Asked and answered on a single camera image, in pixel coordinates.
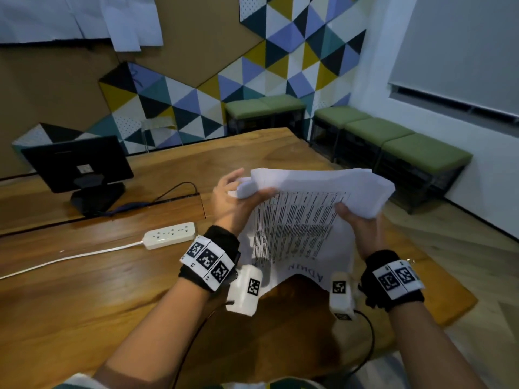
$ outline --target person's right arm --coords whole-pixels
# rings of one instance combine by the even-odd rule
[[[362,259],[387,249],[380,216],[372,220],[358,217],[342,203],[337,204],[335,210],[353,228],[357,251]],[[389,320],[414,389],[486,388],[422,302],[393,307],[389,311]]]

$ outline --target monitor base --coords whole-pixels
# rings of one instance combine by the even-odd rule
[[[75,191],[70,202],[85,217],[96,217],[110,209],[124,192],[123,183],[103,184]]]

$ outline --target wooden table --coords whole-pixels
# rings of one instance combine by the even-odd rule
[[[57,257],[139,241],[145,231],[172,223],[193,221],[202,233],[211,223],[207,203],[212,187],[221,175],[239,166],[330,168],[287,129],[197,143],[132,157],[130,162],[135,178],[127,182],[127,201],[152,199],[184,180],[193,181],[201,195],[111,219],[0,238],[0,276]],[[0,211],[4,231],[74,216],[68,196],[55,196],[41,184],[32,178],[0,188],[2,208],[9,209]],[[16,205],[25,201],[20,196],[30,199],[33,211],[17,218]],[[426,306],[440,325],[451,324],[475,305],[476,298],[458,281],[390,222],[385,226],[391,248],[415,262],[427,287]],[[132,247],[0,281],[0,387],[50,387],[78,371],[93,373],[174,284],[178,259],[188,245],[150,251]],[[354,276],[359,278],[363,269],[357,260]],[[220,305],[225,295],[224,290],[211,300],[207,311]],[[360,304],[375,326],[376,353],[394,347],[386,313]],[[337,322],[328,311],[328,293],[294,276],[264,295],[252,318],[224,311],[215,314],[191,349],[178,387],[284,375],[311,378],[358,362],[369,345],[370,332],[363,320]]]

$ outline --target hand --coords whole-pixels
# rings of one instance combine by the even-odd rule
[[[335,212],[354,229],[357,251],[363,260],[377,251],[388,249],[381,214],[368,220],[354,215],[342,202],[335,205]]]
[[[236,179],[242,176],[243,172],[244,169],[240,168],[222,177],[218,185],[214,187],[211,197],[214,224],[236,236],[247,224],[252,210],[276,194],[275,188],[265,188],[246,199],[229,196],[227,192],[236,191],[240,185],[240,182],[237,182]]]

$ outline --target white power cord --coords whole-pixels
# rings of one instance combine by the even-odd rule
[[[38,266],[33,266],[32,268],[28,268],[28,269],[20,270],[19,272],[16,272],[16,273],[8,274],[6,276],[0,277],[0,280],[6,279],[8,277],[13,277],[13,276],[16,276],[18,274],[26,273],[26,272],[29,272],[29,271],[34,270],[34,269],[42,268],[43,266],[47,266],[47,265],[50,265],[50,264],[53,264],[53,263],[57,263],[57,262],[61,262],[61,261],[66,261],[66,260],[74,259],[74,258],[87,257],[88,255],[109,253],[111,251],[122,250],[122,249],[125,249],[125,248],[139,246],[141,244],[143,244],[142,240],[140,242],[135,242],[135,243],[127,244],[125,246],[114,247],[114,248],[107,248],[106,250],[99,250],[99,251],[94,251],[92,253],[78,254],[78,255],[72,255],[71,257],[65,257],[65,258],[56,259],[54,261],[50,261],[50,262],[39,264]]]

